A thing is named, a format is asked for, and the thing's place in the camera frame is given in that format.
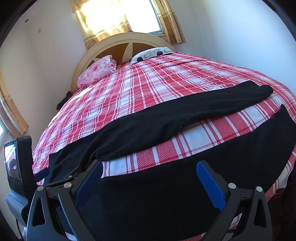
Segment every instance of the floral curtain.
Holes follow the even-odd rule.
[[[172,12],[167,0],[151,0],[153,7],[160,19],[165,35],[170,44],[185,43],[176,14]]]
[[[0,72],[0,117],[11,132],[14,138],[22,136],[29,128],[28,124],[18,111],[11,95],[9,94],[6,83]]]
[[[109,36],[130,32],[120,0],[70,0],[86,49]]]

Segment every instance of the metal screw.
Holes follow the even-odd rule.
[[[42,191],[43,188],[44,188],[43,186],[38,186],[38,187],[37,187],[37,191]]]
[[[229,184],[228,184],[228,187],[229,187],[230,189],[235,189],[237,186],[236,186],[234,183],[229,183]]]
[[[263,191],[263,189],[262,189],[262,187],[256,187],[256,190],[258,191],[258,192],[262,192]]]
[[[72,186],[72,183],[65,183],[64,188],[70,188]]]

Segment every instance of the patterned white pillow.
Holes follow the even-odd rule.
[[[170,50],[168,47],[158,47],[144,50],[138,54],[136,54],[130,62],[130,65],[141,62],[145,59],[153,58],[155,56],[173,54],[174,52]]]

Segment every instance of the floral pink pillow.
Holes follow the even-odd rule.
[[[107,55],[93,63],[78,77],[77,87],[89,85],[115,72],[116,61],[112,59],[112,55]]]

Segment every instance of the headboard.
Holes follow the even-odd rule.
[[[77,89],[78,76],[98,59],[111,54],[119,65],[137,53],[155,47],[169,47],[176,51],[168,42],[151,34],[129,32],[105,38],[92,46],[80,60],[73,76],[71,91]]]

